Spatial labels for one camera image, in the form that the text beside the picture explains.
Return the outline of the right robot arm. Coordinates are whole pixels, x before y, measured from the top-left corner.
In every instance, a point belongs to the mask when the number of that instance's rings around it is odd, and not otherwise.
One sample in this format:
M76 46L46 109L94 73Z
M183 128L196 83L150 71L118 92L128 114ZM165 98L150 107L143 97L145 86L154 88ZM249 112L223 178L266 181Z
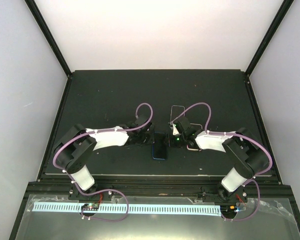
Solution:
M230 201L239 187L272 167L273 160L270 153L254 140L254 135L244 127L231 132L198 129L185 116L172 120L170 126L171 146L186 147L187 150L194 152L218 151L226 153L232 161L232 169L216 187L216 195L222 202Z

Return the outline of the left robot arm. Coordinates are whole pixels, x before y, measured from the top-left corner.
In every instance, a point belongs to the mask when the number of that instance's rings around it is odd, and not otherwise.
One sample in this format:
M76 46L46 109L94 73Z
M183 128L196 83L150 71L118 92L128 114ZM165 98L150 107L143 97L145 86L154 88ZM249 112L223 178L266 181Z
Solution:
M142 116L112 128L90 129L74 125L54 146L52 164L69 175L87 200L98 192L87 162L96 150L109 147L144 146L154 143L155 125Z

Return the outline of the black phone case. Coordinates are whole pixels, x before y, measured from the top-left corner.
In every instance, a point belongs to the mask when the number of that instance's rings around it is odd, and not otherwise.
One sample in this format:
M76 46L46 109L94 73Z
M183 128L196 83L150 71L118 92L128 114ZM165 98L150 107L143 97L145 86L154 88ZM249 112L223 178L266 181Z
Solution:
M163 132L155 132L152 144L152 158L154 160L165 160L167 156L167 135Z

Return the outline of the beige phone case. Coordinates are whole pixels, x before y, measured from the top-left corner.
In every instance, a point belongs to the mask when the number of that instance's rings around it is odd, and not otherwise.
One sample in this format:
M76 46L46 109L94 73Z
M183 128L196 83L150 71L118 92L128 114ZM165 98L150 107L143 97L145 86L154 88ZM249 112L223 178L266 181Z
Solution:
M201 124L198 124L198 123L191 123L190 124L191 126L191 135L188 137L187 139L187 144L186 144L186 148L189 150L189 151L201 151L201 149L198 147L196 141L195 141L195 137L197 136L196 135L196 132L201 132L203 130L203 126Z

